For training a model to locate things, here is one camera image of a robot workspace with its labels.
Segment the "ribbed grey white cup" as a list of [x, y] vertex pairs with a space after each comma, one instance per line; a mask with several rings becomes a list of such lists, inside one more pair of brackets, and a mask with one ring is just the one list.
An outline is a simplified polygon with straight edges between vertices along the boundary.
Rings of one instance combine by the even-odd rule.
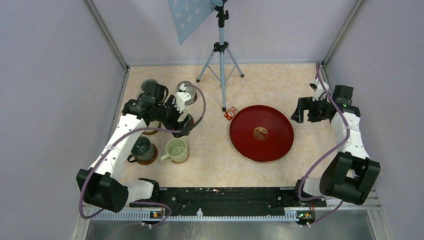
[[190, 81], [181, 81], [176, 86], [176, 95], [180, 97], [186, 106], [197, 100], [197, 90]]

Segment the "dark green mug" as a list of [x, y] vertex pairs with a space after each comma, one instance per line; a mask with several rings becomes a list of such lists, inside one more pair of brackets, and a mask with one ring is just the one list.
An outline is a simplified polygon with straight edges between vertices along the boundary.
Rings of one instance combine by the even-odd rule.
[[147, 137], [140, 136], [133, 145], [127, 161], [129, 163], [137, 163], [136, 160], [149, 161], [153, 156], [154, 149], [152, 142]]

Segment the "light green mug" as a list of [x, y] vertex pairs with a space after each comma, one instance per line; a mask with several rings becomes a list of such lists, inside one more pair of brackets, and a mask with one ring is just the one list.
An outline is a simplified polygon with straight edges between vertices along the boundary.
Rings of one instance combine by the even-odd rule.
[[160, 158], [162, 163], [182, 164], [189, 158], [187, 143], [181, 138], [173, 138], [168, 141], [165, 154]]

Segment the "grey ceramic mug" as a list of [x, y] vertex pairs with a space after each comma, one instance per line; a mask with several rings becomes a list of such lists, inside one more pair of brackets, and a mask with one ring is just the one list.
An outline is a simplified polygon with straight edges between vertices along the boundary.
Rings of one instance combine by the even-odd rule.
[[142, 84], [140, 85], [140, 90], [137, 93], [137, 96], [136, 96], [137, 98], [139, 98], [145, 92], [147, 83], [157, 84], [158, 81], [156, 79], [146, 79], [145, 81], [143, 81]]

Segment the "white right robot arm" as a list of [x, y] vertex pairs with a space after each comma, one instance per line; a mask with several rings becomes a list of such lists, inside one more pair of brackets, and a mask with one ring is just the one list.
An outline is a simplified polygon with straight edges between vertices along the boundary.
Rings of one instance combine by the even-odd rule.
[[336, 85], [331, 95], [326, 95], [326, 84], [310, 84], [314, 95], [301, 97], [291, 119], [304, 121], [307, 111], [311, 123], [329, 120], [336, 136], [336, 155], [321, 177], [302, 177], [296, 184], [293, 200], [307, 206], [321, 198], [339, 199], [346, 203], [362, 205], [381, 171], [379, 162], [368, 155], [360, 131], [360, 109], [352, 105], [353, 88]]

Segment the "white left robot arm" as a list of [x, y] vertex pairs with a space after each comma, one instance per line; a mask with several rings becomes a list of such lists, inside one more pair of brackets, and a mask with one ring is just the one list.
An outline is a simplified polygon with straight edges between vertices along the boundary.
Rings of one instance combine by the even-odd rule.
[[189, 93], [189, 83], [184, 83], [175, 94], [167, 87], [147, 82], [136, 99], [128, 100], [122, 109], [112, 136], [88, 169], [80, 169], [76, 181], [80, 189], [79, 212], [83, 215], [83, 204], [93, 205], [114, 213], [125, 205], [142, 200], [154, 207], [160, 202], [160, 193], [150, 180], [138, 179], [120, 183], [119, 178], [127, 157], [137, 139], [145, 131], [154, 131], [151, 122], [160, 122], [162, 131], [174, 137], [189, 135], [192, 118], [181, 119], [186, 102], [194, 98]]

